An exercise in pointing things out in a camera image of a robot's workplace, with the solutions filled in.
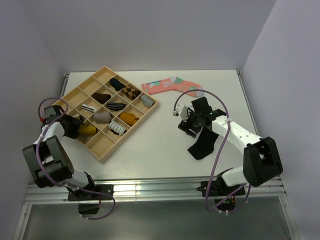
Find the mustard yellow sock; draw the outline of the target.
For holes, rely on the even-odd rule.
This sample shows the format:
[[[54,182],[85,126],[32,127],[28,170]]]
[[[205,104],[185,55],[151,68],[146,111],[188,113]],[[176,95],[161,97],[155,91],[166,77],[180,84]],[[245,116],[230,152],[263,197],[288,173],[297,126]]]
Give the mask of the mustard yellow sock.
[[[86,136],[95,135],[97,133],[97,128],[93,125],[80,125],[78,133]]]

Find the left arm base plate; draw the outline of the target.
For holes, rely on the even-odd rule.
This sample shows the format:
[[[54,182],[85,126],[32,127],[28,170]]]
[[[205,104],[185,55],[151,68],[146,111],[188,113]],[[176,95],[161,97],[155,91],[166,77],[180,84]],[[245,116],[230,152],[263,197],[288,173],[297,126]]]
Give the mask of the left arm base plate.
[[[114,193],[114,186],[112,184],[97,184],[92,189],[89,189],[89,191],[97,192],[98,194],[83,190],[72,190],[71,188],[67,189],[67,200],[69,202],[111,200]]]

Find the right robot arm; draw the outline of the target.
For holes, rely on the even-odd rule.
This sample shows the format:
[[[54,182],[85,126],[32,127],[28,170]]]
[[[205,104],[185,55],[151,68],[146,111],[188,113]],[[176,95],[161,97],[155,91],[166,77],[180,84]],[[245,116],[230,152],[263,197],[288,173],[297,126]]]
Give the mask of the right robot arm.
[[[249,132],[227,117],[221,109],[213,110],[207,98],[192,101],[192,109],[177,104],[174,116],[181,118],[178,128],[196,142],[188,152],[201,160],[214,151],[219,136],[225,137],[243,156],[241,167],[230,168],[219,173],[216,180],[198,188],[211,196],[226,196],[244,184],[258,187],[283,172],[276,142],[271,137],[261,137]]]

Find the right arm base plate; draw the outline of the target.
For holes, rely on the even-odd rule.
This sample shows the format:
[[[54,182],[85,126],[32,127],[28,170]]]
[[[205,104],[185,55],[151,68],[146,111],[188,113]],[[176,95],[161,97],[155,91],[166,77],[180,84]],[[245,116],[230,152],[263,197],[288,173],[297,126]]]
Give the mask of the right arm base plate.
[[[208,188],[208,181],[202,181],[200,186],[196,188],[198,192],[201,192],[202,196],[205,197]],[[241,185],[227,186],[225,182],[221,179],[216,179],[211,182],[209,188],[209,197],[223,197],[229,195],[231,192],[235,191]]]

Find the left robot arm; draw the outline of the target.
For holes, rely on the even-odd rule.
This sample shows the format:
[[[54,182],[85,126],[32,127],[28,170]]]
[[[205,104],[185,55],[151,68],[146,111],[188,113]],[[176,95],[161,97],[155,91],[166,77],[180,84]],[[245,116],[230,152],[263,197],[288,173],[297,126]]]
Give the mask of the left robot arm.
[[[85,171],[75,170],[61,144],[62,137],[75,139],[84,126],[81,116],[64,115],[50,124],[46,119],[39,138],[23,148],[22,154],[32,178],[40,188],[63,186],[76,200],[92,200],[98,193],[92,177]]]

